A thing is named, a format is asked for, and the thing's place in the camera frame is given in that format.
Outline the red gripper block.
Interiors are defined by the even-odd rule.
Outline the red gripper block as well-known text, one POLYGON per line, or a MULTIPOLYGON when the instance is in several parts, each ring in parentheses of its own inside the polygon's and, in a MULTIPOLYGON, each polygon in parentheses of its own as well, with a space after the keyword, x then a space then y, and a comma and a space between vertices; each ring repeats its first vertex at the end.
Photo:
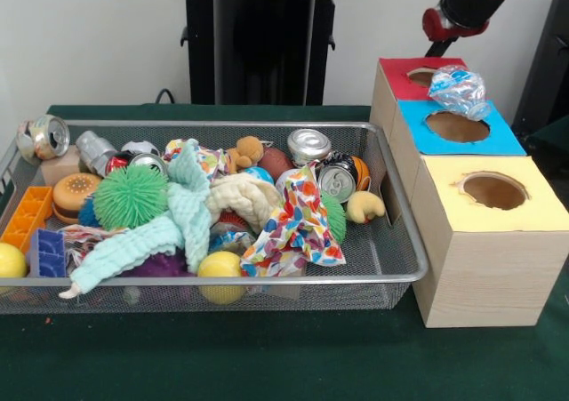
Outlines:
POLYGON ((464 28, 448 20, 438 7, 428 8, 422 16, 423 31, 429 41, 437 42, 432 43, 425 56, 442 57, 457 38, 480 35, 488 26, 489 21, 486 21, 480 27, 464 28))

